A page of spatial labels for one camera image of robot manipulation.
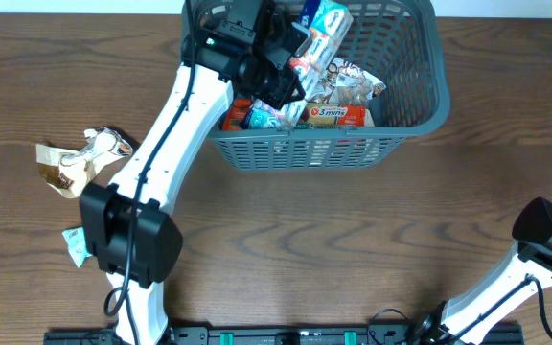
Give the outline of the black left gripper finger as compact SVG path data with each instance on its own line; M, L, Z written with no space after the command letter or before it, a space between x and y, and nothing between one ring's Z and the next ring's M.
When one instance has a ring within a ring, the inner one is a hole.
M268 75L256 92L257 99L278 110L305 97L306 91L293 71L280 71L275 75Z
M268 32L268 60L282 70L291 57L299 58L311 45L311 31L277 9Z

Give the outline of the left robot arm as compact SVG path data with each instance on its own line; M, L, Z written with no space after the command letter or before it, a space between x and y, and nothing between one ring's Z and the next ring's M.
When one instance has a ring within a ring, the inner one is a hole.
M147 137L106 186L90 183L80 195L86 248L112 285L103 309L118 319L120 344L157 344L169 327L164 281L183 242L174 204L235 95L274 108L306 95L288 61L305 53L311 32L279 10L251 13L243 5L190 15L186 23L171 94Z

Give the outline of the beige brown rice bag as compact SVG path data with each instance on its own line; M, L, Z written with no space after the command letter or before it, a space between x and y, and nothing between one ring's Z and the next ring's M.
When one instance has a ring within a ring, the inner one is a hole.
M87 145L80 150L35 145L39 175L65 198L78 198L105 166L133 154L133 146L111 128L89 128L84 137Z

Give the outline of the beige nut snack bag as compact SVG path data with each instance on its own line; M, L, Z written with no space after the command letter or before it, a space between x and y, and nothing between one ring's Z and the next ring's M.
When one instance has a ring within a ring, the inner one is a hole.
M337 104L339 101L336 91L338 73L326 71L318 84L314 87L310 102L317 104Z

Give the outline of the orange San Remo pasta pack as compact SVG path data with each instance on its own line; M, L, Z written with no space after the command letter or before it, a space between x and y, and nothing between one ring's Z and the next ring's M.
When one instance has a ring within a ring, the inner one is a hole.
M250 107L249 99L234 100L233 105L219 120L218 128L224 131L242 130L242 122ZM374 125L370 110L360 105L309 103L294 128L328 129Z

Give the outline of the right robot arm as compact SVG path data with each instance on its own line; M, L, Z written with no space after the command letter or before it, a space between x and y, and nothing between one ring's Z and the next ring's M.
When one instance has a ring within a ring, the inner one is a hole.
M275 214L239 248L269 266L254 309L279 325L409 321L435 310L478 340L552 273L511 231L552 197L552 72L450 70L452 111L368 172L272 182Z

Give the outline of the colourful Kleenex tissue pack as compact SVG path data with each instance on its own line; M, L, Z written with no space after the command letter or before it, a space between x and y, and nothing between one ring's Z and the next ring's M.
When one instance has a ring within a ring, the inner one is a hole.
M308 0L299 13L297 23L310 31L310 46L300 57L291 57L287 67L301 83L304 98L287 103L280 109L257 99L242 120L242 129L283 129L297 125L322 74L335 58L353 17L344 4L333 0Z

